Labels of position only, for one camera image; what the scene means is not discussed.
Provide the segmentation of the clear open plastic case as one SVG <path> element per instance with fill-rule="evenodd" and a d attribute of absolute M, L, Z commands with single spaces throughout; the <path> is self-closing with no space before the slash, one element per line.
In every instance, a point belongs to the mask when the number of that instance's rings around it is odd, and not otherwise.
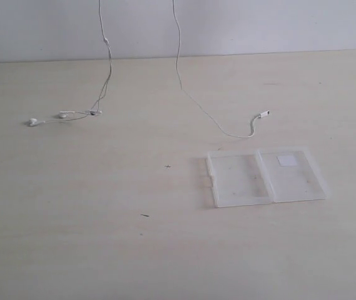
<path fill-rule="evenodd" d="M 217 208 L 323 200 L 329 189 L 304 147 L 213 151 L 207 154 Z"/>

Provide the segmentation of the white wired earphones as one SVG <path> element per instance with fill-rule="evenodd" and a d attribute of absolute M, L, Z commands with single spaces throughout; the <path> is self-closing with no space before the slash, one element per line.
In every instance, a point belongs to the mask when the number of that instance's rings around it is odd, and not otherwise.
<path fill-rule="evenodd" d="M 27 120 L 24 123 L 27 127 L 36 127 L 36 126 L 40 126 L 43 124 L 50 124 L 50 123 L 69 123 L 69 122 L 85 119 L 88 117 L 98 117 L 102 114 L 101 101 L 106 97 L 109 83 L 110 83 L 110 80 L 112 77 L 113 65 L 112 65 L 111 45 L 110 45 L 108 38 L 106 38 L 106 34 L 105 34 L 105 30 L 104 30 L 104 22 L 103 22 L 103 18 L 102 18 L 102 1 L 97 2 L 97 7 L 98 7 L 98 17 L 99 17 L 101 36 L 103 38 L 103 43 L 105 44 L 105 47 L 107 49 L 108 66 L 109 66 L 109 73 L 106 77 L 106 80 L 104 81 L 104 84 L 101 87 L 98 99 L 94 102 L 94 104 L 91 106 L 91 108 L 88 109 L 87 111 L 59 111 L 56 118 L 49 119 L 49 120 L 43 120 L 43 121 L 40 121 L 36 118 L 30 118 L 29 120 Z M 230 138 L 236 138 L 236 139 L 250 139 L 250 138 L 252 138 L 255 135 L 256 120 L 259 120 L 259 119 L 269 116 L 270 115 L 269 110 L 260 112 L 260 113 L 256 114 L 255 116 L 253 116 L 252 119 L 249 121 L 250 133 L 247 136 L 239 136 L 239 135 L 228 133 L 226 130 L 224 130 L 222 128 L 222 126 L 216 121 L 216 119 L 214 117 L 212 117 L 201 106 L 201 104 L 196 99 L 194 99 L 184 89 L 181 74 L 179 71 L 179 61 L 180 61 L 180 53 L 181 53 L 181 46 L 182 46 L 182 30 L 180 28 L 179 20 L 177 18 L 176 2 L 175 1 L 172 1 L 172 15 L 173 15 L 174 22 L 176 24 L 176 28 L 177 28 L 177 32 L 178 32 L 178 45 L 177 45 L 177 54 L 176 54 L 176 59 L 175 59 L 175 71 L 176 71 L 180 90 L 217 126 L 217 128 L 219 129 L 219 131 L 222 134 L 224 134 L 225 136 L 228 136 Z"/>

